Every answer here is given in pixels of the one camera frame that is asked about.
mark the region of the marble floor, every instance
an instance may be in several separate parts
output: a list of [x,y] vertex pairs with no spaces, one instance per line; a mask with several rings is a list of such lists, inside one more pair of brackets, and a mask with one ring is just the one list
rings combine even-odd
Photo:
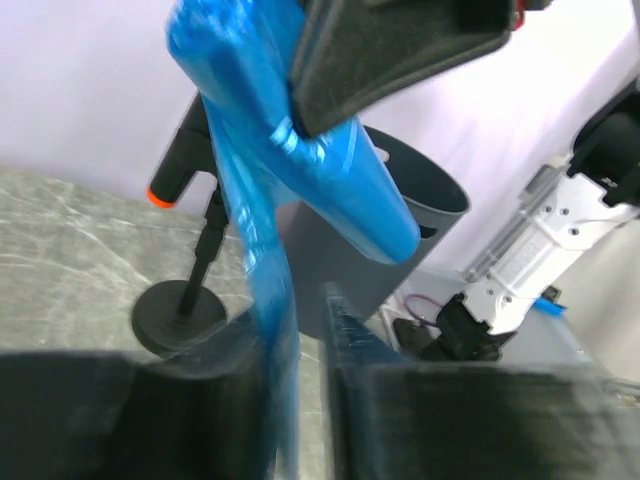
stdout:
[[[150,285],[186,278],[203,221],[0,167],[0,348],[114,349],[150,358],[131,306]],[[250,302],[240,241],[228,235],[206,286],[229,316]],[[379,318],[370,321],[384,334]],[[301,479],[325,476],[318,341],[303,336]]]

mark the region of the blue cloth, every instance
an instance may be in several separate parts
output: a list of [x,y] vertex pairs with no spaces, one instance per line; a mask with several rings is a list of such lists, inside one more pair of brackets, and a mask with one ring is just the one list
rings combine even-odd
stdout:
[[299,338],[275,209],[304,200],[379,262],[408,259],[419,241],[359,121],[313,140],[293,129],[286,79],[303,26],[295,0],[183,0],[168,26],[171,55],[203,95],[225,204],[246,250],[252,313],[271,358],[275,438],[290,479],[298,469]]

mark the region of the black cylinder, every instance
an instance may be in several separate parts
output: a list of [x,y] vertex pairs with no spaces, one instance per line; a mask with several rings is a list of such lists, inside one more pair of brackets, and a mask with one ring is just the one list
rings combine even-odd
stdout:
[[356,315],[367,319],[469,210],[458,183],[417,150],[373,128],[373,144],[388,154],[386,166],[420,226],[416,252],[399,265],[384,265],[360,254],[304,203],[282,233],[293,277],[300,331],[318,338],[321,289],[336,284]]

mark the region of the gray trash can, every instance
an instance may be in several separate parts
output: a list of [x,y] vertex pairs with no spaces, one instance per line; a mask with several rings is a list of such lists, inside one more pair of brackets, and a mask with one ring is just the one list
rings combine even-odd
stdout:
[[336,284],[354,313],[369,318],[469,210],[456,181],[410,146],[373,128],[373,144],[388,153],[386,166],[420,226],[414,255],[399,265],[383,265],[361,255],[331,225],[299,203],[281,233],[293,277],[300,331],[319,338],[321,289]]

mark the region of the blue bag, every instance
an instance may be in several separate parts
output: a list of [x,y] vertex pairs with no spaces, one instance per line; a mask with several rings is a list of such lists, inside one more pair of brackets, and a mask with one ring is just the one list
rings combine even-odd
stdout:
[[295,0],[182,0],[168,26],[169,51],[204,98],[225,205],[245,247],[252,315],[270,358],[267,456],[277,444],[289,479],[298,472],[299,338],[275,209],[302,199],[379,262],[408,259],[419,241],[359,121],[313,140],[296,134],[286,79],[303,25]]

